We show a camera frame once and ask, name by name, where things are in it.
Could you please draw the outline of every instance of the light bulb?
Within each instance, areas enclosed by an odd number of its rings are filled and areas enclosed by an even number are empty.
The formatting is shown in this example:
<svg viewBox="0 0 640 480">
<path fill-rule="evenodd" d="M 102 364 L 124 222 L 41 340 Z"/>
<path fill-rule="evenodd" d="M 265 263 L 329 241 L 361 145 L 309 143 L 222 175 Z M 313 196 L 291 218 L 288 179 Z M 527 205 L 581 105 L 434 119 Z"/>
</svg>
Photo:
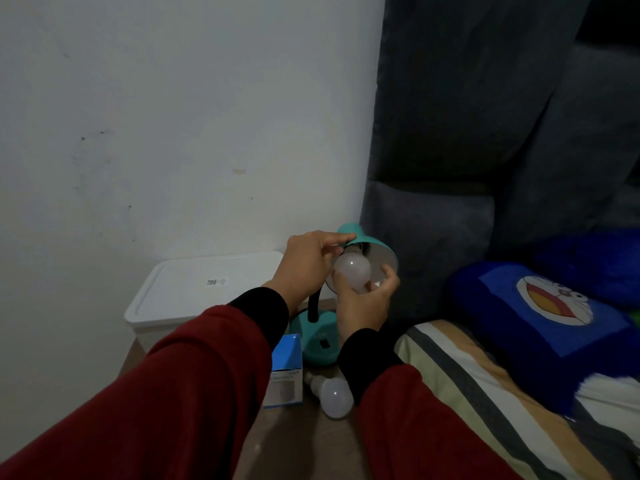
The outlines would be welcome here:
<svg viewBox="0 0 640 480">
<path fill-rule="evenodd" d="M 308 372 L 305 382 L 320 399 L 322 411 L 329 418 L 340 419 L 349 414 L 353 407 L 353 396 L 346 380 L 341 377 L 327 379 L 324 376 L 315 376 Z"/>
<path fill-rule="evenodd" d="M 371 279 L 371 263 L 361 254 L 340 255 L 333 263 L 333 269 L 340 271 L 347 278 L 349 286 L 356 291 L 364 290 L 364 285 Z"/>
</svg>

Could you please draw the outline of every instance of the black cuff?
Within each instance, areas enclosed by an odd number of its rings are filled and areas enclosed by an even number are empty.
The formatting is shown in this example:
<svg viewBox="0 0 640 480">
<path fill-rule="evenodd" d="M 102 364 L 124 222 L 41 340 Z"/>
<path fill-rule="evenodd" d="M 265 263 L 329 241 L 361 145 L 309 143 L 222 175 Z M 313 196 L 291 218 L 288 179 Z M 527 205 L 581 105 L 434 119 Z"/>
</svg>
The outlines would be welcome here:
<svg viewBox="0 0 640 480">
<path fill-rule="evenodd" d="M 356 406 L 380 374 L 392 365 L 402 363 L 400 357 L 385 345 L 380 334 L 371 328 L 363 328 L 350 336 L 338 355 L 338 366 L 347 379 Z"/>
<path fill-rule="evenodd" d="M 254 288 L 242 293 L 229 305 L 256 322 L 271 350 L 276 348 L 289 324 L 289 307 L 276 290 Z"/>
</svg>

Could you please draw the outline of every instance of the forearm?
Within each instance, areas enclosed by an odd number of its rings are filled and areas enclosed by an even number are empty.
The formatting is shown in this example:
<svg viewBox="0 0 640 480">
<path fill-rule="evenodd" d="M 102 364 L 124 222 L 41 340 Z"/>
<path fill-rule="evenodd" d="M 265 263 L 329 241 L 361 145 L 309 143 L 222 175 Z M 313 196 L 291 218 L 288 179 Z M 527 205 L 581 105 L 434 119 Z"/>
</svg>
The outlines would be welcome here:
<svg viewBox="0 0 640 480">
<path fill-rule="evenodd" d="M 9 478 L 230 477 L 288 322 L 274 291 L 216 306 L 0 467 Z"/>
<path fill-rule="evenodd" d="M 339 357 L 357 407 L 376 479 L 517 479 L 420 373 L 382 344 L 378 332 L 354 333 Z"/>
</svg>

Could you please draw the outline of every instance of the blue pillow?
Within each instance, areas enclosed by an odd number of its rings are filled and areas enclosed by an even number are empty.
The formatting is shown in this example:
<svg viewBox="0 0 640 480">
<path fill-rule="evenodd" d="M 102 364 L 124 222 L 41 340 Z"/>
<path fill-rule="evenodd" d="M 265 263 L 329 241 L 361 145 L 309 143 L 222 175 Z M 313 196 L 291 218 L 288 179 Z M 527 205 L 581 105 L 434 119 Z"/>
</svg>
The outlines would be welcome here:
<svg viewBox="0 0 640 480">
<path fill-rule="evenodd" d="M 558 414 L 594 373 L 640 374 L 640 330 L 615 308 L 516 263 L 454 274 L 447 295 L 460 320 L 518 386 Z"/>
<path fill-rule="evenodd" d="M 553 281 L 623 310 L 640 308 L 640 229 L 552 237 L 530 260 Z"/>
</svg>

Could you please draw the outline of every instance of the doraemon face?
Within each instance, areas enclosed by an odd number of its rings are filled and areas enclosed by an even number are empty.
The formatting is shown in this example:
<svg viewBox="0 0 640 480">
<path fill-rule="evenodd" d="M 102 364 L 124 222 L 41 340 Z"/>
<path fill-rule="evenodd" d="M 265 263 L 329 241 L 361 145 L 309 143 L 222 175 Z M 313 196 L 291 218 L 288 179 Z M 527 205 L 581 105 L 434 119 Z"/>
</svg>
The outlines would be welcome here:
<svg viewBox="0 0 640 480">
<path fill-rule="evenodd" d="M 539 276 L 525 276 L 516 288 L 528 306 L 544 318 L 574 326 L 593 322 L 589 299 L 566 286 Z"/>
</svg>

